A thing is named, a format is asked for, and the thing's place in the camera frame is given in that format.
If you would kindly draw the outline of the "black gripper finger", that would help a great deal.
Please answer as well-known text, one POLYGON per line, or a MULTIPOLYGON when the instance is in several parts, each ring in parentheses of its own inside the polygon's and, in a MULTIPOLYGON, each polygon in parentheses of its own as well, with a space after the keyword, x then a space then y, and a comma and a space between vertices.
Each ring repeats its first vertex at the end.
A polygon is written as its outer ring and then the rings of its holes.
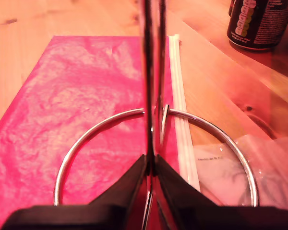
POLYGON ((91 230, 141 229, 146 196, 145 170, 145 156, 141 155, 119 180, 89 203, 94 218, 91 230))
POLYGON ((166 210, 179 230, 218 230, 217 205, 189 185, 160 155, 156 173, 165 198, 166 210))

